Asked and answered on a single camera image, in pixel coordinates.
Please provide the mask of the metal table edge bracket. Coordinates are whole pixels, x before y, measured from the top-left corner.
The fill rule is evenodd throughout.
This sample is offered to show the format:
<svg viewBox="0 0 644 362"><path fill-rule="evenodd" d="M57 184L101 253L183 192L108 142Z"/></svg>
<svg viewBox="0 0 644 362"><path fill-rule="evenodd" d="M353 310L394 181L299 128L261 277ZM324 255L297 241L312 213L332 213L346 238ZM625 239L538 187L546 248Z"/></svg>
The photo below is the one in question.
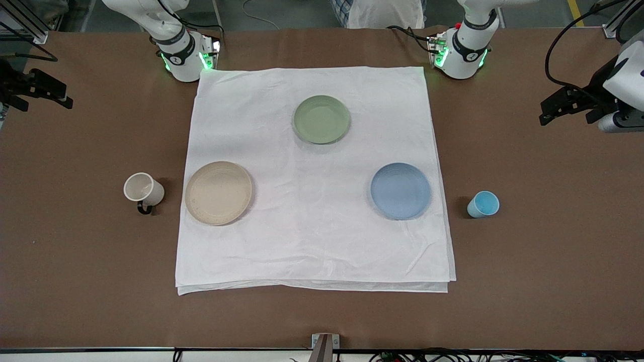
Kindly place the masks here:
<svg viewBox="0 0 644 362"><path fill-rule="evenodd" d="M311 346L308 362L341 362L339 334L312 334Z"/></svg>

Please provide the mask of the green round plate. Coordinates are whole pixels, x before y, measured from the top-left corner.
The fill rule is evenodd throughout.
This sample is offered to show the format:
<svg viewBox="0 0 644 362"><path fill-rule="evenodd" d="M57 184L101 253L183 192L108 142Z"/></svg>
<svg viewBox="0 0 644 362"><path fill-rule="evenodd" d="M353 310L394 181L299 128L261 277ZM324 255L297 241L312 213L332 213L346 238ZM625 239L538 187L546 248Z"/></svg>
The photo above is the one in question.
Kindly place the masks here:
<svg viewBox="0 0 644 362"><path fill-rule="evenodd" d="M294 111L292 127L303 141L331 144L340 140L351 125L351 114L340 100L331 96L312 96Z"/></svg>

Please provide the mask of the white mug with black handle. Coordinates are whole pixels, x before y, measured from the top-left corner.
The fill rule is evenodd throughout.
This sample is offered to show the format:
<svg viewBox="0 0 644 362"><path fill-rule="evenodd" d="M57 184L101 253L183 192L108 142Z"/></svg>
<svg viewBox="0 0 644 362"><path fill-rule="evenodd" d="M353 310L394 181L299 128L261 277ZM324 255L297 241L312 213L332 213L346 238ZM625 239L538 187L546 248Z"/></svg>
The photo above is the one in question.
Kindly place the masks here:
<svg viewBox="0 0 644 362"><path fill-rule="evenodd" d="M136 202L142 215L151 215L155 206L164 199L164 187L145 172L132 174L123 185L126 199Z"/></svg>

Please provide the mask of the blue round plate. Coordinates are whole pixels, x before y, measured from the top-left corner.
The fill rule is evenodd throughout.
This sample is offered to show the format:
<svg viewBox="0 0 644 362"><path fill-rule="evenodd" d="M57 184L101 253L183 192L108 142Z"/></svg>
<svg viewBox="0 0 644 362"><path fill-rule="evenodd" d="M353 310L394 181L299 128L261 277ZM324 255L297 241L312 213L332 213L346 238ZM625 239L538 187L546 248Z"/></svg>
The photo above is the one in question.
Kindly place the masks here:
<svg viewBox="0 0 644 362"><path fill-rule="evenodd" d="M393 220L421 216L432 199L432 186L427 176L409 163L389 163L378 169L369 190L375 208Z"/></svg>

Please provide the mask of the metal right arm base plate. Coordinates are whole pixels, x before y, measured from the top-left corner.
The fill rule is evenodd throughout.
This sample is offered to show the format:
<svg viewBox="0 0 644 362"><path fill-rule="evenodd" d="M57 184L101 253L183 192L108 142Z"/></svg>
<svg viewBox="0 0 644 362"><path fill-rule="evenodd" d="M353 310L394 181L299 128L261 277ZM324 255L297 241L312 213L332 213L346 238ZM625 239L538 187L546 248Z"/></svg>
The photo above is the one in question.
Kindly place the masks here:
<svg viewBox="0 0 644 362"><path fill-rule="evenodd" d="M216 66L220 49L220 39L209 35L201 35L200 59L204 69L213 69Z"/></svg>

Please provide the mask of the person in white apron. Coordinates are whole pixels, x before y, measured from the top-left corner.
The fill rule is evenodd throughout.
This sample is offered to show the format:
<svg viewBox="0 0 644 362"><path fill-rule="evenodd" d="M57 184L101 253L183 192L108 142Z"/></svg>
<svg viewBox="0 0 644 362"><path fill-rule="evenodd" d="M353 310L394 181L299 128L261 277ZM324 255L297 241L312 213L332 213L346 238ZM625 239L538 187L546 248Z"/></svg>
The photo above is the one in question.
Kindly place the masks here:
<svg viewBox="0 0 644 362"><path fill-rule="evenodd" d="M344 28L425 27L427 0L328 0Z"/></svg>

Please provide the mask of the light blue cup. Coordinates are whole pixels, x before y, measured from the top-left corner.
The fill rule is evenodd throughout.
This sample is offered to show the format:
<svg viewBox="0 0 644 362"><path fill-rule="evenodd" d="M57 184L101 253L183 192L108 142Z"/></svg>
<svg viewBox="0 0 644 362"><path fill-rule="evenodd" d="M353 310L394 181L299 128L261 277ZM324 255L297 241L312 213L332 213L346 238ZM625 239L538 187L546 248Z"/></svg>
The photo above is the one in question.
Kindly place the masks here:
<svg viewBox="0 0 644 362"><path fill-rule="evenodd" d="M472 218L485 218L494 215L500 206L501 202L495 193L481 191L470 200L467 205L467 213Z"/></svg>

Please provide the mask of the beige gray round plate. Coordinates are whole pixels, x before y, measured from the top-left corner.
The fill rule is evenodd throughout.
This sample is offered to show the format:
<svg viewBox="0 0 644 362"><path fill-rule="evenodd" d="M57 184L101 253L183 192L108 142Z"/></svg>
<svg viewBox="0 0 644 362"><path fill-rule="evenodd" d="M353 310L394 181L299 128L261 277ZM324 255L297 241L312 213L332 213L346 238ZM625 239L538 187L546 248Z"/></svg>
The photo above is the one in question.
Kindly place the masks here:
<svg viewBox="0 0 644 362"><path fill-rule="evenodd" d="M246 211L253 197L253 181L246 169L233 162L211 162L188 180L187 211L206 225L227 225Z"/></svg>

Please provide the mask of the aluminium frame profile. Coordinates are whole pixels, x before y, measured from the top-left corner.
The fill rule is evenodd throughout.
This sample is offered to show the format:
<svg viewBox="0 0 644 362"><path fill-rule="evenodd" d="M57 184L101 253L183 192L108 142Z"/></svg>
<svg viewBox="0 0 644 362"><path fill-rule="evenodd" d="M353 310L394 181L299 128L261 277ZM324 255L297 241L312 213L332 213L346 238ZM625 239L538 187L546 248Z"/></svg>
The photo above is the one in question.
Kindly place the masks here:
<svg viewBox="0 0 644 362"><path fill-rule="evenodd" d="M31 0L0 0L0 35L12 37L14 32L43 44L50 26L38 16Z"/></svg>
<svg viewBox="0 0 644 362"><path fill-rule="evenodd" d="M618 39L621 28L634 14L644 7L644 0L626 0L625 5L619 9L607 24L603 24L603 33L607 39Z"/></svg>

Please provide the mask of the white folded table cloth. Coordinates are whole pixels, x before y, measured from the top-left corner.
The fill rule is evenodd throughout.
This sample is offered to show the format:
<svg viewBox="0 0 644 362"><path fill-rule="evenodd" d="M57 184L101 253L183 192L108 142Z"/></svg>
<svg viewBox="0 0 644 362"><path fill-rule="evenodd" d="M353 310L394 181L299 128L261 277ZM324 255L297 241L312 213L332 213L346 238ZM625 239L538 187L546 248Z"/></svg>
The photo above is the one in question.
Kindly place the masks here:
<svg viewBox="0 0 644 362"><path fill-rule="evenodd" d="M331 96L351 125L331 144L293 130L297 106ZM193 107L184 182L211 162L251 176L253 197L228 225L206 225L180 206L178 293L259 286L444 293L456 279L448 208L421 67L205 69ZM382 215L370 182L409 163L430 186L419 217Z"/></svg>

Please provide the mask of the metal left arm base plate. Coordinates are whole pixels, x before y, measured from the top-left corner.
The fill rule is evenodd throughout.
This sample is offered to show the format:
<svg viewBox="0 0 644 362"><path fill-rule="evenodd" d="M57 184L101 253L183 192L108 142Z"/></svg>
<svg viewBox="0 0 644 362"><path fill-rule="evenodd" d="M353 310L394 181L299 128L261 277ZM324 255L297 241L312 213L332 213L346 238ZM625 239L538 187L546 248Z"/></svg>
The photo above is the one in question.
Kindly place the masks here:
<svg viewBox="0 0 644 362"><path fill-rule="evenodd" d="M448 32L427 37L430 60L433 68L443 68L445 60L449 54Z"/></svg>

